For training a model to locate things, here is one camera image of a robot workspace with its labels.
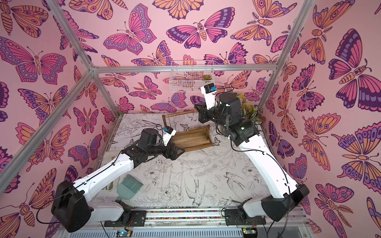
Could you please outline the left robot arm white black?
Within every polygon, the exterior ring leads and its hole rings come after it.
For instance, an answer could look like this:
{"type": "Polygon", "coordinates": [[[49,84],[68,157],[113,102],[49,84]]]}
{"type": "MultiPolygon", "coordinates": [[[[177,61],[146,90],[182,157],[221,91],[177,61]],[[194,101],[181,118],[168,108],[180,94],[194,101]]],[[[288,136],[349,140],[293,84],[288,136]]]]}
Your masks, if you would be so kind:
{"type": "Polygon", "coordinates": [[[156,129],[144,129],[140,139],[121,150],[111,162],[74,182],[65,180],[60,183],[51,213],[69,233],[74,233],[89,223],[129,224],[131,207],[124,203],[123,197],[104,206],[92,204],[92,199],[116,178],[150,159],[162,155],[176,160],[185,150],[170,141],[175,134],[176,130],[169,126],[164,128],[162,134],[156,129]]]}

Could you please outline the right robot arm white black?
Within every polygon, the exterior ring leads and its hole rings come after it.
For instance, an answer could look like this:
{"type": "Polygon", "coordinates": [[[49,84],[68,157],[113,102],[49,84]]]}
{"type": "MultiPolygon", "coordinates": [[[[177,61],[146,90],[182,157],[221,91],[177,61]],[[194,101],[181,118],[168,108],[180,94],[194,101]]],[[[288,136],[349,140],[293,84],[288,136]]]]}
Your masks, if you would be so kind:
{"type": "Polygon", "coordinates": [[[265,215],[275,222],[289,215],[310,193],[297,183],[274,158],[258,128],[241,116],[241,100],[235,93],[204,92],[204,102],[195,104],[200,123],[213,122],[217,131],[230,139],[231,147],[243,152],[264,179],[270,196],[249,199],[239,205],[246,217],[265,215]]]}

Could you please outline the wooden jewelry display stand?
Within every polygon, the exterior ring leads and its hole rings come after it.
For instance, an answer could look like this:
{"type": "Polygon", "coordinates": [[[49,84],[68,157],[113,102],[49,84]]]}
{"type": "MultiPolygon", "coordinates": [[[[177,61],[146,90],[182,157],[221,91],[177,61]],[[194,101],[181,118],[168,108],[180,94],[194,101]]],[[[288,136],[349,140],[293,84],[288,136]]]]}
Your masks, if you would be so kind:
{"type": "Polygon", "coordinates": [[[176,131],[170,142],[186,152],[201,150],[212,146],[210,124],[198,121],[196,110],[164,114],[163,124],[176,131]]]}

